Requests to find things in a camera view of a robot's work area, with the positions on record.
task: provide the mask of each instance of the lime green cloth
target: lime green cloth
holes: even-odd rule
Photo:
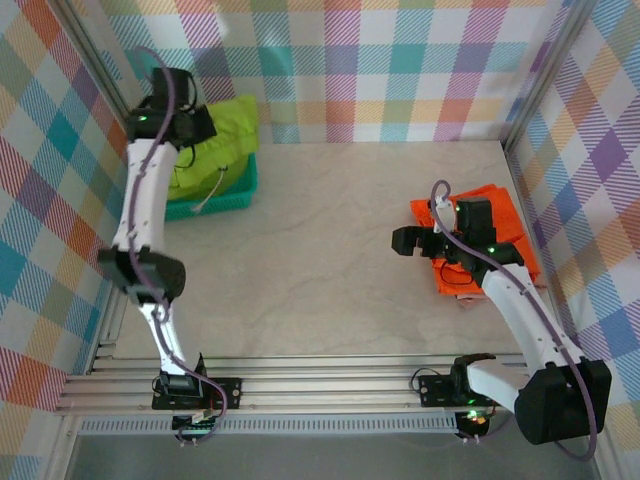
[[[244,173],[249,154],[258,150],[260,122],[255,97],[240,95],[207,105],[207,109],[217,135],[195,145],[191,166],[191,149],[180,152],[169,184],[169,200],[206,197],[218,182],[220,169],[226,168],[215,195],[224,193]]]

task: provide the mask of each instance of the colorful checkered backdrop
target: colorful checkered backdrop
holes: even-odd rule
[[[101,315],[126,137],[46,1],[1,10],[0,479],[30,479]]]
[[[103,0],[98,28],[83,2],[125,95],[152,47],[208,102],[256,95],[266,143],[497,139],[572,3]]]
[[[513,162],[565,327],[640,472],[640,0],[600,1]]]

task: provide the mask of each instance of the white floor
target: white floor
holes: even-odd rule
[[[187,267],[176,301],[183,347],[205,356],[458,354],[519,348],[491,304],[436,293],[427,259],[400,257],[395,228],[439,178],[517,197],[498,142],[265,145],[253,205],[169,223]],[[129,306],[118,357],[156,357]]]

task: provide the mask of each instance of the purple cable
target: purple cable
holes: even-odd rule
[[[507,277],[507,279],[509,279],[509,281],[511,281],[520,290],[520,292],[522,292],[522,294],[527,298],[527,300],[529,300],[529,303],[531,304],[531,306],[534,308],[534,310],[540,317],[540,320],[542,320],[542,323],[548,330],[549,335],[551,335],[553,342],[556,344],[556,346],[558,347],[558,350],[562,353],[562,356],[564,357],[567,364],[569,365],[569,368],[571,369],[571,373],[573,373],[574,377],[576,378],[576,381],[578,382],[578,388],[580,389],[580,393],[582,394],[582,398],[584,399],[584,404],[587,409],[587,417],[589,419],[589,447],[587,448],[587,452],[584,455],[576,455],[575,453],[569,451],[564,445],[560,444],[559,442],[555,442],[555,443],[565,454],[567,454],[569,457],[573,458],[574,460],[588,462],[593,458],[596,452],[596,443],[598,441],[597,440],[598,429],[596,426],[596,414],[593,410],[593,403],[591,402],[591,397],[589,396],[589,390],[587,389],[587,385],[584,383],[584,379],[582,378],[582,375],[580,375],[580,371],[578,370],[577,365],[575,364],[575,362],[567,352],[566,347],[562,343],[562,339],[558,335],[558,332],[556,332],[555,328],[553,328],[553,325],[551,324],[551,321],[547,318],[546,314],[544,313],[544,310],[542,309],[540,304],[536,301],[536,299],[533,297],[533,295],[531,295],[531,292],[529,292],[527,288],[522,284],[522,282],[518,280],[518,278],[515,275],[513,275],[509,270],[507,270],[498,262],[496,262],[493,258],[488,257],[487,255],[484,255],[483,253],[478,252],[473,248],[465,245],[445,228],[444,224],[442,223],[442,220],[440,220],[440,217],[438,216],[438,210],[436,209],[436,193],[438,192],[438,187],[440,187],[440,185],[444,185],[444,187],[447,189],[447,192],[442,197],[443,200],[446,200],[447,198],[449,198],[449,195],[451,194],[451,185],[449,185],[449,182],[447,182],[446,180],[438,180],[433,185],[433,188],[431,189],[431,213],[433,214],[433,218],[438,224],[438,226],[440,227],[440,229],[442,230],[442,232],[456,247],[467,252],[470,255],[473,255],[476,258],[479,258],[484,262],[487,262],[496,270],[504,274],[504,276]]]
[[[138,175],[136,175],[136,178],[133,182],[133,187],[131,189],[131,199],[129,201],[128,222],[127,222],[128,223],[127,237],[129,238],[129,259],[131,261],[131,266],[133,267],[133,270],[136,273],[138,279],[142,282],[142,284],[145,287],[149,289],[149,291],[151,292],[151,296],[156,301],[157,306],[152,313],[153,323],[156,331],[156,336],[158,337],[158,342],[160,343],[160,346],[164,351],[165,355],[167,355],[171,359],[171,361],[177,367],[182,369],[186,374],[191,375],[192,377],[195,377],[198,380],[211,385],[222,396],[222,411],[220,412],[218,421],[215,423],[214,428],[212,428],[206,435],[204,435],[199,439],[200,442],[203,442],[209,439],[213,435],[213,433],[217,430],[218,426],[220,425],[220,420],[227,413],[227,406],[228,406],[227,394],[225,393],[223,388],[220,385],[218,385],[216,382],[191,370],[169,348],[169,345],[167,344],[167,341],[164,338],[164,334],[162,333],[162,328],[161,328],[162,323],[165,323],[169,319],[169,302],[167,301],[167,299],[162,298],[162,296],[156,289],[155,285],[153,285],[153,282],[151,281],[151,279],[147,276],[147,274],[144,272],[144,270],[140,266],[138,255],[135,253],[134,239],[136,237],[136,233],[135,233],[136,226],[134,223],[134,219],[135,219],[135,205],[138,198],[138,192],[140,190],[140,183],[142,182],[142,179],[146,174],[147,166],[151,162],[151,159],[153,158],[153,155],[155,154],[158,148],[158,145],[160,145],[160,142],[162,141],[164,134],[169,128],[171,118],[173,117],[173,113],[175,111],[174,104],[175,104],[175,97],[176,97],[175,85],[173,83],[173,79],[171,78],[169,69],[167,68],[166,64],[162,61],[160,56],[156,52],[154,52],[153,50],[147,47],[139,46],[139,47],[136,47],[136,50],[146,52],[156,59],[156,61],[160,65],[160,68],[162,68],[162,73],[164,74],[165,80],[167,82],[167,87],[169,90],[169,98],[168,98],[167,113],[164,117],[164,120],[162,121],[162,125],[158,130],[158,134],[156,135],[156,138],[153,140],[153,143],[151,144],[151,148],[149,149],[147,156],[144,158],[144,160],[142,160],[142,163],[140,164],[140,170],[138,171]],[[164,317],[162,319],[160,319],[160,314],[158,311],[160,306],[162,306],[162,308],[164,309]],[[178,438],[184,441],[184,439],[182,438],[182,431],[178,432]]]

